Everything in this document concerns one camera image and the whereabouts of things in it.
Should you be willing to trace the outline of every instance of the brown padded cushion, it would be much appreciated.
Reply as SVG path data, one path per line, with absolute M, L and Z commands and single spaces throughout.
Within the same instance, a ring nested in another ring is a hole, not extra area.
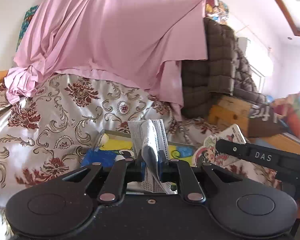
M 234 31 L 226 25 L 204 18 L 208 60 L 182 61 L 184 107 L 188 118 L 206 117 L 213 97 L 222 94 L 262 103 L 265 96 L 257 91 L 250 76 L 249 62 L 238 47 Z
M 205 118 L 209 115 L 209 110 L 212 106 L 212 103 L 204 103 L 199 106 L 181 109 L 181 114 L 187 118 L 197 118 L 202 117 Z
M 183 87 L 183 101 L 187 107 L 198 106 L 203 103 L 207 103 L 211 94 L 208 93 L 207 87 Z
M 200 76 L 196 73 L 184 72 L 181 73 L 183 87 L 202 87 L 208 86 L 209 77 Z

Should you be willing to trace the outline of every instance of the folded cloth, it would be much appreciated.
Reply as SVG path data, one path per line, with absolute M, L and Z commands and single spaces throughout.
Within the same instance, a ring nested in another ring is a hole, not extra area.
M 145 180 L 140 186 L 150 192 L 164 192 L 166 194 L 175 194 L 170 189 L 170 182 L 160 182 L 159 180 L 159 164 L 158 152 L 163 150 L 168 158 L 168 141 L 163 125 L 163 120 L 143 120 L 128 121 L 133 142 L 135 158 L 141 150 L 141 155 L 145 161 L 147 168 Z
M 207 59 L 205 0 L 45 0 L 5 77 L 7 99 L 32 97 L 52 73 L 149 90 L 183 106 L 183 59 Z

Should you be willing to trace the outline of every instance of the pillow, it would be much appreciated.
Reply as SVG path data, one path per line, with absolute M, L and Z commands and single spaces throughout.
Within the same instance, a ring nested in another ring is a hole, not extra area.
M 205 16 L 220 24 L 227 24 L 229 8 L 221 0 L 207 0 Z

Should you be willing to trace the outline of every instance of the round black pad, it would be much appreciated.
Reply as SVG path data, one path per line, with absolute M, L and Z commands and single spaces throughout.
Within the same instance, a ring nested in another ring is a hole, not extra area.
M 271 198 L 260 194 L 249 194 L 237 200 L 237 206 L 243 212 L 254 216 L 269 214 L 274 209 L 274 202 Z
M 225 228 L 249 237 L 271 237 L 293 225 L 297 205 L 292 197 L 250 179 L 222 183 L 209 209 Z
M 25 189 L 7 203 L 11 228 L 29 237 L 53 237 L 82 225 L 93 210 L 79 183 L 52 182 Z
M 28 203 L 30 211 L 37 215 L 53 215 L 61 212 L 66 206 L 64 197 L 56 194 L 35 196 Z

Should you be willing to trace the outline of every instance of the wooden ceiling trim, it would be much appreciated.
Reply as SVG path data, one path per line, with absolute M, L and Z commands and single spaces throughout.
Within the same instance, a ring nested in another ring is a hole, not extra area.
M 280 10 L 282 11 L 283 15 L 285 16 L 285 18 L 287 19 L 287 22 L 290 25 L 290 28 L 293 32 L 293 34 L 295 36 L 300 36 L 300 30 L 297 29 L 296 25 L 293 22 L 293 19 L 287 9 L 287 7 L 285 6 L 284 2 L 282 0 L 275 0 L 276 3 L 278 4 Z

